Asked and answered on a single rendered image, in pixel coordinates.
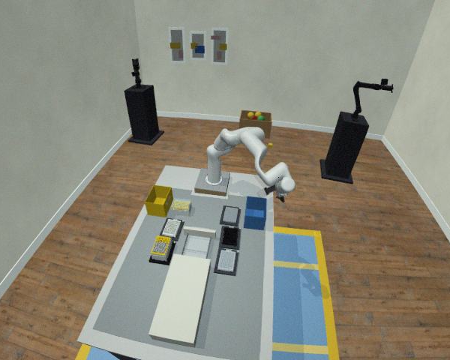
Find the yellow open-top bin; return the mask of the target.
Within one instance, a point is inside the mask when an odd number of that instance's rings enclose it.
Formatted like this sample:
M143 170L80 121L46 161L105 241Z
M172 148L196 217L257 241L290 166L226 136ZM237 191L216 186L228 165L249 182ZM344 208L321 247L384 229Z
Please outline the yellow open-top bin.
M148 215L165 218L172 202L172 187L154 185L145 200L145 207Z

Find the blue open bin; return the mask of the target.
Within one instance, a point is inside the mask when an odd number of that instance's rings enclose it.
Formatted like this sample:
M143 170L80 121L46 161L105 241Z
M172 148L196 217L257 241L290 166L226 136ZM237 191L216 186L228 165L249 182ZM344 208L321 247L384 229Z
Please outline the blue open bin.
M264 217L265 204L267 207L267 198L247 196L247 209L245 209L244 228L264 230L266 223L266 217Z

